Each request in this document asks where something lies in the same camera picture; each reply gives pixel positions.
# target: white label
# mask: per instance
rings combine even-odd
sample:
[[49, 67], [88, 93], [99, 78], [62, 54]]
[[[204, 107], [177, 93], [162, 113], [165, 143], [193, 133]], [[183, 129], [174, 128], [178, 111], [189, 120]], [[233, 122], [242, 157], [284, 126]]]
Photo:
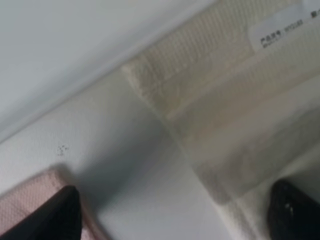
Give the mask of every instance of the white label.
[[250, 27], [249, 40], [257, 52], [316, 17], [320, 17], [320, 0], [303, 0]]

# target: pink fabric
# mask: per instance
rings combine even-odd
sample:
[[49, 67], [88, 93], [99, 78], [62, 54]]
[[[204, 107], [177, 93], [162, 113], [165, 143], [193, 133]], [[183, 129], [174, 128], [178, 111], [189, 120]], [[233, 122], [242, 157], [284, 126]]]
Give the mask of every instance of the pink fabric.
[[[33, 213], [65, 185], [67, 183], [58, 172], [50, 170], [22, 183], [1, 197], [0, 236]], [[84, 207], [82, 215], [81, 240], [106, 240]]]

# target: textured fabric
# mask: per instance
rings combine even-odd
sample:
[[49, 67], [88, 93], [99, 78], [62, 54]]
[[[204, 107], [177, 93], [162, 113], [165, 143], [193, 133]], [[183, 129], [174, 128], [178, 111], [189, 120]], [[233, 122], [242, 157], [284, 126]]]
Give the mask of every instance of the textured fabric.
[[[0, 235], [21, 222], [67, 183], [54, 171], [38, 175], [0, 198]], [[83, 209], [81, 240], [106, 240], [88, 210]]]
[[236, 240], [269, 240], [272, 183], [317, 164], [308, 156], [320, 141], [320, 19], [258, 53], [248, 38], [298, 2], [221, 0], [123, 67]]

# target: black object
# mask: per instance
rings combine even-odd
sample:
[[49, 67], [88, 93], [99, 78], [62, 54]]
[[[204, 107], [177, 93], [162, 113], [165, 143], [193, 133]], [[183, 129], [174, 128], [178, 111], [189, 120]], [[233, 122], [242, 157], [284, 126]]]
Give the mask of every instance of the black object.
[[272, 240], [320, 240], [320, 205], [280, 180], [271, 189], [267, 224]]
[[0, 240], [80, 240], [81, 232], [79, 192], [65, 186]]

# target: white surface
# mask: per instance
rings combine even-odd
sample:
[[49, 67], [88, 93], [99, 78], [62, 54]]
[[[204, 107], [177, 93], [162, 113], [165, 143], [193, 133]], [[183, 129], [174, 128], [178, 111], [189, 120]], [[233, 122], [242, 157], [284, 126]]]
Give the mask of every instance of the white surface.
[[312, 18], [311, 13], [313, 11], [316, 11], [320, 15], [320, 1], [302, 0], [250, 27], [249, 39], [253, 49], [257, 52], [263, 48], [267, 48], [301, 27]]
[[181, 152], [119, 73], [0, 145], [0, 193], [57, 164], [114, 240], [230, 240]]
[[214, 1], [0, 1], [0, 141]]

